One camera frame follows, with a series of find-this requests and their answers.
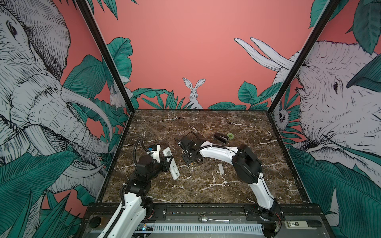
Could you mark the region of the white remote control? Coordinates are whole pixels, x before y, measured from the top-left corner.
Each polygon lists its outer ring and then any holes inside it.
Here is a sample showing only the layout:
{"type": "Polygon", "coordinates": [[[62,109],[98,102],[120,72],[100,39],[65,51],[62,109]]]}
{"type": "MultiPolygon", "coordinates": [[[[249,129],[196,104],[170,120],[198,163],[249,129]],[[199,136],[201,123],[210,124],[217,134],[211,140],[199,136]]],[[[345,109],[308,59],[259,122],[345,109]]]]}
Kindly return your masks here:
{"type": "Polygon", "coordinates": [[[173,180],[178,179],[180,176],[180,172],[178,170],[177,164],[175,162],[175,159],[170,147],[167,147],[163,150],[163,156],[164,156],[164,159],[166,160],[166,163],[169,166],[169,171],[171,172],[173,180]]]}

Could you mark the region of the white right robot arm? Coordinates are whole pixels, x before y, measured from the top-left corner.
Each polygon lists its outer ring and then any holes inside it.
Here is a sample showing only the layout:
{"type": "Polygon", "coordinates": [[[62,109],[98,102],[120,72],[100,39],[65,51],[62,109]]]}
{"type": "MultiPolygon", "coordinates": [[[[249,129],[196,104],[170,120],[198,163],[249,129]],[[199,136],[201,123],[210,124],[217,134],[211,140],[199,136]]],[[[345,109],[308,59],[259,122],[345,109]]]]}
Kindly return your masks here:
{"type": "Polygon", "coordinates": [[[187,136],[175,141],[183,150],[182,158],[187,164],[204,158],[231,164],[239,179],[247,183],[253,191],[259,216],[266,220],[281,220],[280,207],[265,182],[262,163],[247,145],[229,147],[203,139],[193,141],[187,136]]]}

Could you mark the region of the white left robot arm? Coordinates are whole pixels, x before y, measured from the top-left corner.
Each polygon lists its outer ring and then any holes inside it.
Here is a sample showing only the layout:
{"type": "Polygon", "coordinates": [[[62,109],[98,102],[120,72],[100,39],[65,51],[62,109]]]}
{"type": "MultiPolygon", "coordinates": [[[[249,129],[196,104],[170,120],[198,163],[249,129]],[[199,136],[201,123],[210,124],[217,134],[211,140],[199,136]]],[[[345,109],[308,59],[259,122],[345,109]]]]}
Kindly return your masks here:
{"type": "Polygon", "coordinates": [[[131,238],[138,225],[153,215],[152,198],[147,197],[151,180],[169,171],[172,161],[172,155],[156,160],[146,154],[134,159],[136,168],[120,190],[121,203],[100,238],[131,238]]]}

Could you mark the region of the white battery cover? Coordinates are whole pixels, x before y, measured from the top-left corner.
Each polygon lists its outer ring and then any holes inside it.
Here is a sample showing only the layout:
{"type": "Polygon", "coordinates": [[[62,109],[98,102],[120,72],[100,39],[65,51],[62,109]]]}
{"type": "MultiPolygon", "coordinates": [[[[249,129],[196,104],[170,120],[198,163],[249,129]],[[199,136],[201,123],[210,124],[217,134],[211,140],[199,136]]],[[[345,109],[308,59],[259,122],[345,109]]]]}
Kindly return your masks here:
{"type": "Polygon", "coordinates": [[[223,165],[222,165],[221,163],[218,164],[218,168],[219,168],[219,172],[220,172],[220,174],[221,174],[221,175],[224,174],[223,165]]]}

